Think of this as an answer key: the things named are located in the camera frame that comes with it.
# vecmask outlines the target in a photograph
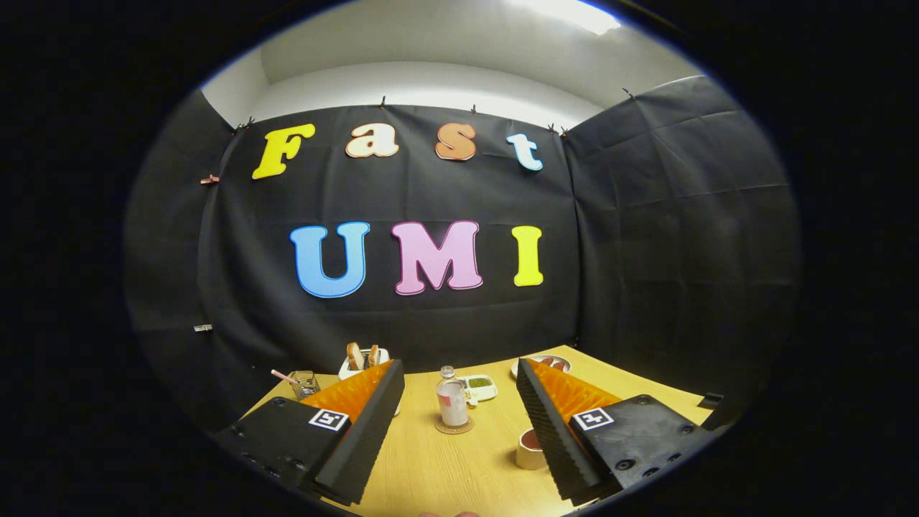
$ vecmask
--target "green sauce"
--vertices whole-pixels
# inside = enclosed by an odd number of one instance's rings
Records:
[[[485,387],[490,385],[492,385],[492,381],[489,381],[488,379],[469,379],[469,387]]]

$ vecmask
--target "white ceiling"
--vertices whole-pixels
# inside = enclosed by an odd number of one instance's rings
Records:
[[[700,71],[636,29],[597,36],[505,0],[357,0],[267,41],[269,84],[350,64],[465,64],[555,86],[601,107]]]

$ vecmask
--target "pink straw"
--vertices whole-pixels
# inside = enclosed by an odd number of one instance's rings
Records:
[[[290,377],[287,377],[285,374],[279,372],[278,370],[272,370],[271,374],[276,376],[278,379],[284,379],[285,381],[293,385],[298,385],[300,383],[300,381],[298,381],[297,379],[291,379]]]

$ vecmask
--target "small glass cup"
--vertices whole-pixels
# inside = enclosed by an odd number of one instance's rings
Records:
[[[297,400],[303,400],[307,396],[322,389],[319,387],[319,381],[316,380],[316,374],[311,370],[292,372],[289,377],[295,381],[299,381],[297,384],[290,385]]]

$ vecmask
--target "ceiling light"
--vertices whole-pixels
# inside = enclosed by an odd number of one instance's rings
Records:
[[[620,27],[608,12],[578,0],[507,0],[510,4],[525,6],[546,16],[563,19],[590,30],[597,36]]]

